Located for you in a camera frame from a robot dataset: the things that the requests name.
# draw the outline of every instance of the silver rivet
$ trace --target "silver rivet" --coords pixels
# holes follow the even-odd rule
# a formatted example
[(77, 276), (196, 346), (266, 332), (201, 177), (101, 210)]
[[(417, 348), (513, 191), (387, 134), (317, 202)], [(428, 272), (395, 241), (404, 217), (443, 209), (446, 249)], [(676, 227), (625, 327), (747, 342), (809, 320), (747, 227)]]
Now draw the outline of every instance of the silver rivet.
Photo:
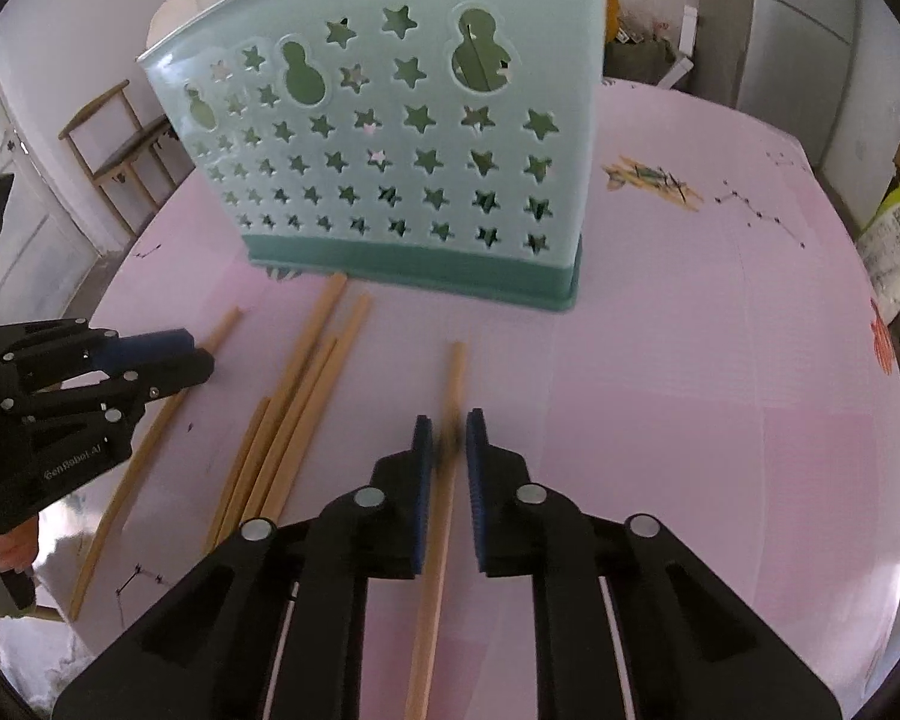
[(540, 485), (523, 485), (516, 491), (516, 499), (520, 503), (541, 504), (547, 499), (547, 490)]
[(247, 541), (264, 541), (274, 532), (274, 525), (266, 519), (250, 519), (240, 527), (240, 535)]
[(386, 501), (386, 495), (380, 488), (360, 488), (353, 493), (353, 502), (362, 509), (372, 509)]
[(640, 538), (653, 538), (660, 532), (660, 522), (650, 514), (637, 514), (631, 519), (631, 531)]

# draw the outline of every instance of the chopstick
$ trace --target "chopstick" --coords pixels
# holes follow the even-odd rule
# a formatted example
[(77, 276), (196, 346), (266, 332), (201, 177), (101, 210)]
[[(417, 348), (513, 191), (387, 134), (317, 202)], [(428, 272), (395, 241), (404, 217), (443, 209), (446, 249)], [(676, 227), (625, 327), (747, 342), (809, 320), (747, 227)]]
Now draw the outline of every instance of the chopstick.
[(240, 471), (237, 478), (237, 484), (233, 488), (233, 495), (230, 503), (226, 508), (226, 514), (223, 516), (221, 523), (221, 536), (226, 538), (229, 536), (241, 522), (244, 509), (247, 507), (247, 501), (250, 499), (257, 476), (260, 473), (261, 464), (269, 451), (269, 447), (274, 442), (277, 429), (285, 415), (290, 399), (298, 386), (300, 377), (303, 375), (304, 368), (307, 365), (320, 333), (323, 331), (324, 325), (327, 323), (330, 314), (336, 307), (340, 296), (343, 294), (343, 288), (346, 286), (346, 276), (344, 274), (334, 274), (328, 280), (323, 292), (317, 300), (307, 323), (303, 327), (303, 331), (296, 340), (293, 347), (293, 353), (290, 354), (290, 360), (284, 370), (283, 377), (277, 385), (276, 392), (271, 396), (271, 402), (266, 407), (266, 413), (260, 423), (256, 436), (250, 445), (250, 451), (247, 453), (247, 461)]
[(277, 469), (279, 469), (280, 459), (283, 457), (283, 453), (287, 451), (287, 445), (293, 437), (293, 431), (300, 422), (300, 415), (306, 408), (314, 387), (317, 386), (319, 376), (323, 372), (327, 359), (330, 357), (330, 353), (336, 344), (337, 338), (330, 336), (320, 345), (317, 354), (314, 355), (314, 360), (304, 374), (300, 387), (293, 396), (293, 401), (290, 402), (290, 408), (288, 408), (283, 421), (280, 423), (280, 429), (276, 432), (274, 443), (271, 445), (269, 452), (266, 453), (257, 481), (253, 485), (252, 493), (250, 493), (250, 499), (247, 500), (247, 507), (244, 509), (241, 522), (260, 516), (266, 495), (268, 495), (269, 489), (274, 483), (274, 476), (276, 476)]
[(439, 459), (433, 472), (430, 511), (427, 519), (427, 551), (423, 562), (420, 606), (410, 660), (410, 686), (404, 720), (425, 720), (437, 656), (443, 582), (450, 546), (454, 482), (458, 457), (463, 451), (463, 382), (466, 375), (466, 344), (450, 347), (450, 368), (440, 418)]
[(307, 449), (310, 447), (310, 441), (317, 432), (320, 420), (323, 418), (324, 410), (330, 395), (333, 394), (333, 388), (340, 378), (343, 364), (350, 353), (354, 341), (357, 340), (357, 334), (370, 312), (370, 304), (372, 299), (369, 295), (361, 295), (357, 300), (357, 304), (350, 314), (346, 327), (343, 328), (340, 339), (334, 346), (330, 357), (320, 372), (319, 379), (314, 385), (314, 391), (310, 395), (303, 412), (300, 413), (300, 419), (293, 430), (290, 437), (290, 443), (287, 450), (283, 453), (279, 467), (274, 474), (274, 481), (271, 489), (266, 495), (263, 507), (260, 509), (261, 517), (266, 517), (272, 522), (277, 522), (283, 508), (290, 497), (290, 491), (293, 489), (293, 482), (296, 480), (296, 474), (300, 470), (300, 464), (306, 455)]
[(213, 552), (214, 547), (222, 541), (222, 539), (218, 537), (220, 536), (220, 526), (223, 524), (223, 516), (226, 514), (226, 508), (230, 505), (233, 488), (237, 484), (237, 479), (240, 478), (241, 469), (247, 462), (247, 453), (250, 452), (250, 445), (253, 442), (253, 438), (257, 435), (257, 431), (260, 429), (260, 422), (264, 418), (264, 412), (268, 405), (269, 397), (265, 396), (260, 398), (257, 408), (253, 410), (253, 415), (250, 417), (250, 422), (247, 423), (244, 438), (240, 442), (240, 448), (237, 450), (237, 456), (233, 461), (230, 474), (226, 477), (226, 482), (223, 483), (223, 492), (220, 495), (220, 502), (217, 504), (217, 510), (214, 512), (213, 520), (210, 523), (210, 530), (207, 531), (207, 538), (203, 543), (204, 555), (209, 555)]
[[(220, 348), (240, 320), (240, 317), (242, 317), (242, 311), (236, 306), (231, 308), (201, 346), (211, 354), (216, 354), (218, 348)], [(154, 423), (151, 424), (149, 431), (146, 432), (140, 447), (133, 454), (133, 457), (130, 458), (127, 472), (124, 474), (124, 478), (120, 480), (117, 490), (114, 491), (113, 497), (107, 504), (106, 511), (100, 520), (100, 525), (97, 526), (93, 541), (90, 543), (87, 557), (83, 561), (83, 565), (80, 567), (77, 575), (77, 584), (74, 585), (74, 594), (70, 599), (69, 617), (71, 620), (76, 620), (79, 617), (80, 610), (83, 607), (83, 600), (86, 598), (87, 589), (90, 586), (90, 580), (93, 579), (97, 562), (100, 560), (101, 552), (103, 552), (103, 544), (106, 543), (106, 537), (109, 536), (110, 529), (113, 527), (117, 515), (120, 514), (120, 509), (130, 499), (137, 482), (149, 467), (151, 458), (154, 456), (157, 447), (159, 447), (165, 430), (173, 421), (173, 417), (180, 406), (183, 405), (183, 401), (186, 399), (189, 391), (189, 389), (182, 389), (177, 394), (167, 398), (163, 408), (160, 409), (160, 413), (156, 415)]]

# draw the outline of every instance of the pink tablecloth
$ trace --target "pink tablecloth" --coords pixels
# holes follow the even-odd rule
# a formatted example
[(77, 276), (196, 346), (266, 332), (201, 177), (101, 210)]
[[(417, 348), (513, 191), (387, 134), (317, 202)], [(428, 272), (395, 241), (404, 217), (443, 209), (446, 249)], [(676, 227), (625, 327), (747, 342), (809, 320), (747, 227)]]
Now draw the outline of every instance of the pink tablecloth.
[[(312, 517), (409, 445), (415, 415), (439, 413), (446, 343), (460, 338), (470, 344), (467, 405), (485, 409), (491, 440), (586, 512), (663, 519), (848, 715), (900, 591), (900, 381), (874, 342), (866, 274), (786, 136), (621, 82), (602, 87), (597, 105), (577, 307), (543, 314), (360, 285), (375, 308), (283, 521)], [(197, 175), (127, 258), (98, 326), (184, 325), (199, 336), (234, 302), (247, 317), (111, 535), (76, 624), (92, 649), (197, 560), (242, 426), (274, 387), (320, 285), (247, 266)], [(120, 473), (48, 512), (62, 538), (41, 570), (60, 598), (73, 547)], [(530, 584), (477, 573), (462, 478), (448, 583), (430, 717), (536, 717)], [(417, 593), (371, 586), (367, 720), (402, 712)]]

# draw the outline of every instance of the human hand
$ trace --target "human hand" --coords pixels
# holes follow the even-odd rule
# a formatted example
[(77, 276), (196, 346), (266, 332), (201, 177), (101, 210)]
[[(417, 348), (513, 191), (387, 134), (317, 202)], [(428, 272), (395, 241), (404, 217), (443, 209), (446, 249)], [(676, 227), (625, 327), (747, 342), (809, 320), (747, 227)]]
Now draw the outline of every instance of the human hand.
[(0, 571), (24, 571), (31, 567), (39, 552), (39, 533), (39, 519), (31, 517), (0, 536)]

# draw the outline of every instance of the white door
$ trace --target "white door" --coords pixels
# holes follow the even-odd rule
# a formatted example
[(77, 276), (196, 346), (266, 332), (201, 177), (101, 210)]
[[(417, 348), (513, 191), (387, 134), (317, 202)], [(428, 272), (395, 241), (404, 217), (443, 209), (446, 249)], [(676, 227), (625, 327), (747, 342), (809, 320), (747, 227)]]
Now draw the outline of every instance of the white door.
[(0, 324), (61, 317), (98, 258), (26, 151), (0, 103), (0, 173), (14, 174), (0, 234)]

